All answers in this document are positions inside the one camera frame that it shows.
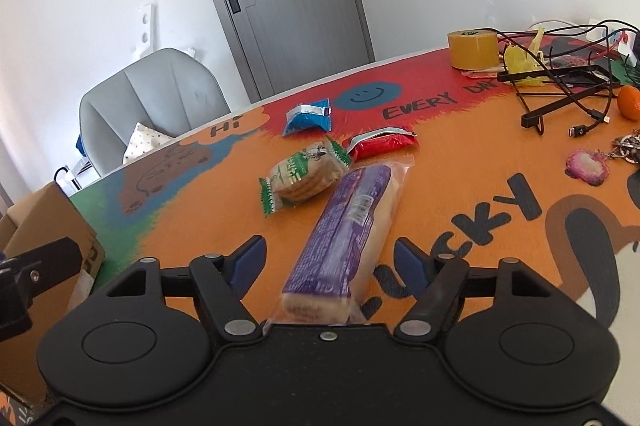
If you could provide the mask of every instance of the packing tape roll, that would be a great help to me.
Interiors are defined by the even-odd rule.
[[[488,30],[462,30],[447,35],[451,66],[459,70],[484,70],[500,65],[498,34]]]

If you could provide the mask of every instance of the white pillow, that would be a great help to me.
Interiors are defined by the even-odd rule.
[[[129,139],[127,151],[124,152],[122,165],[133,162],[133,160],[141,157],[146,152],[159,148],[170,140],[172,140],[171,137],[168,137],[159,131],[147,128],[143,124],[137,123],[136,129],[133,131],[133,135]]]

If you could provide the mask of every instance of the blue object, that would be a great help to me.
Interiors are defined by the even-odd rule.
[[[267,242],[261,238],[243,250],[234,262],[229,286],[238,299],[246,296],[267,263]]]
[[[411,295],[418,299],[436,277],[433,260],[405,238],[394,246],[394,267]]]
[[[287,113],[287,124],[282,135],[290,135],[309,128],[321,128],[324,132],[331,131],[331,105],[329,99],[298,104]]]
[[[84,151],[84,146],[82,145],[81,135],[78,135],[78,140],[76,141],[76,149],[80,152],[82,157],[86,157],[86,152]]]

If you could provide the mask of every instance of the pink keychain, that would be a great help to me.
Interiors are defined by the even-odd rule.
[[[577,150],[568,156],[566,170],[572,179],[580,179],[590,186],[601,186],[609,176],[606,160],[609,157],[602,152]]]

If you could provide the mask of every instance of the purple packaging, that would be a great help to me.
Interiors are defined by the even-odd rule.
[[[348,173],[314,227],[283,293],[350,298],[373,214],[391,180],[386,165]]]

